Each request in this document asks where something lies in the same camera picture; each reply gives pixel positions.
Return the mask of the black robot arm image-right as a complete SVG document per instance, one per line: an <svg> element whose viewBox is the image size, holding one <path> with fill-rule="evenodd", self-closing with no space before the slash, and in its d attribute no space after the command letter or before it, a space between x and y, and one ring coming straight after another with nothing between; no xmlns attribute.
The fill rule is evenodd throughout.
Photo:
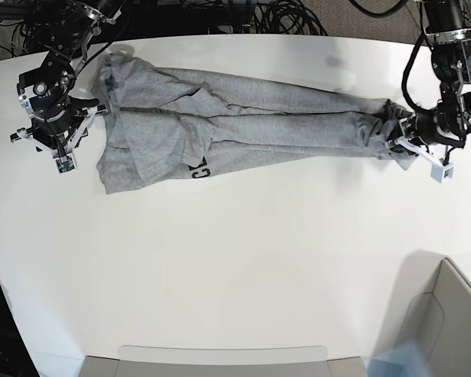
<svg viewBox="0 0 471 377"><path fill-rule="evenodd" d="M388 140L394 152L407 150L424 156L431 145L446 148L444 160L451 151L463 149L471 134L471 18L462 1L419 1L418 11L427 24L421 25L418 41L403 70L401 90L413 113L400 121L400 129ZM433 108L415 103L407 84L411 69L423 44L431 53L434 75L440 82L440 99Z"/></svg>

